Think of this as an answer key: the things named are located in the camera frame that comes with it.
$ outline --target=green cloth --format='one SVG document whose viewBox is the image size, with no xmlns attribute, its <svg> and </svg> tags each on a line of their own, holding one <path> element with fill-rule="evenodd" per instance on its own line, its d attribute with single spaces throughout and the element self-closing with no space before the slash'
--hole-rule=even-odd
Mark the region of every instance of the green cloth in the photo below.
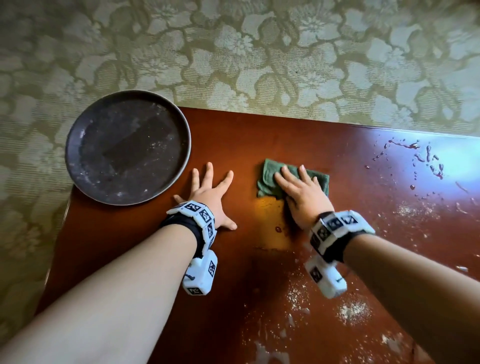
<svg viewBox="0 0 480 364">
<path fill-rule="evenodd" d="M 284 163 L 275 162 L 271 159 L 265 159 L 264 167 L 262 169 L 262 175 L 257 181 L 258 193 L 257 197 L 263 196 L 275 196 L 277 200 L 280 200 L 285 197 L 285 192 L 280 188 L 280 186 L 275 182 L 273 175 L 275 172 L 280 172 L 280 169 L 284 166 Z M 292 165 L 287 165 L 288 170 L 292 174 L 299 178 L 298 168 Z M 328 196 L 328 182 L 330 176 L 328 174 L 323 174 L 315 170 L 307 170 L 307 174 L 310 178 L 317 177 L 318 183 L 322 188 L 323 192 Z"/>
</svg>

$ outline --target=floor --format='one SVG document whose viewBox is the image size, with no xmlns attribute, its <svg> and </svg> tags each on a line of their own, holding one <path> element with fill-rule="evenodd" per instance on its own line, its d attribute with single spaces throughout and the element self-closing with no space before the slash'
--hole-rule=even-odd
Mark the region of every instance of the floor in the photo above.
<svg viewBox="0 0 480 364">
<path fill-rule="evenodd" d="M 480 135 L 480 5 L 17 0 L 0 5 L 0 342 L 32 317 L 76 116 L 123 89 L 179 106 Z"/>
</svg>

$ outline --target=patterned carpet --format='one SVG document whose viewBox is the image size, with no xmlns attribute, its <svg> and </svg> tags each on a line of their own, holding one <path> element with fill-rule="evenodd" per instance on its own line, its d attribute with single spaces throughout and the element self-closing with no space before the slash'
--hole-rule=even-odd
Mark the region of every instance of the patterned carpet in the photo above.
<svg viewBox="0 0 480 364">
<path fill-rule="evenodd" d="M 454 0 L 0 5 L 0 341 L 31 318 L 71 187 L 63 146 L 128 88 L 179 106 L 480 135 L 480 6 Z"/>
</svg>

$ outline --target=brown table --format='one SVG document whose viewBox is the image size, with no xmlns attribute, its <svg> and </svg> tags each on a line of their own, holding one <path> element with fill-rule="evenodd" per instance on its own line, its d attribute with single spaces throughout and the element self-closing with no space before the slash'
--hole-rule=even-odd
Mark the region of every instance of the brown table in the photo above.
<svg viewBox="0 0 480 364">
<path fill-rule="evenodd" d="M 255 197 L 255 182 L 265 158 L 328 173 L 336 209 L 356 210 L 380 236 L 480 279 L 479 140 L 182 111 L 192 154 L 164 194 L 119 208 L 73 189 L 38 310 L 154 232 L 173 205 L 171 196 L 188 196 L 189 171 L 211 161 L 214 183 L 235 172 L 223 203 L 239 228 L 221 231 L 213 245 L 218 270 L 212 291 L 206 297 L 179 291 L 152 363 L 244 364 L 262 347 L 288 353 L 293 364 L 421 361 L 412 339 L 346 267 L 339 270 L 348 292 L 333 300 L 322 296 L 303 268 L 312 254 L 305 237 L 284 218 L 283 202 Z"/>
</svg>

